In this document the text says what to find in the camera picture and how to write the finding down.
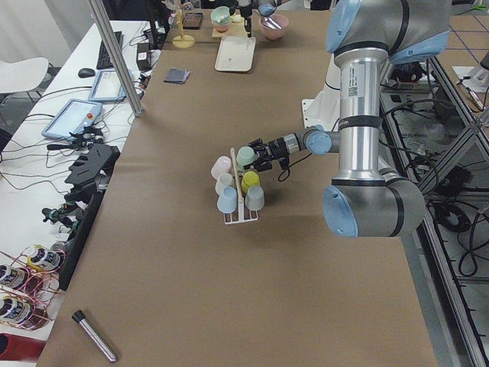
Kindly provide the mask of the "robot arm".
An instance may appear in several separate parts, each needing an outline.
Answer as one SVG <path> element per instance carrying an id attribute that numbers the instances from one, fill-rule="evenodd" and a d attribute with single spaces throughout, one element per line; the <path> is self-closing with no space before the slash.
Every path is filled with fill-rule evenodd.
<path id="1" fill-rule="evenodd" d="M 449 1 L 342 1 L 327 30 L 325 48 L 340 71 L 338 128 L 319 126 L 251 143 L 251 168 L 283 169 L 292 153 L 339 155 L 336 177 L 322 196 L 329 229 L 345 237 L 395 237 L 423 220 L 419 188 L 378 154 L 381 69 L 385 63 L 423 61 L 449 39 Z"/>
<path id="2" fill-rule="evenodd" d="M 265 27 L 272 30 L 279 30 L 283 27 L 274 20 L 273 14 L 277 10 L 282 1 L 252 1 L 252 0 L 237 0 L 235 7 L 239 10 L 239 14 L 244 18 L 244 29 L 248 37 L 252 36 L 252 11 L 257 10 L 261 20 L 264 21 Z"/>

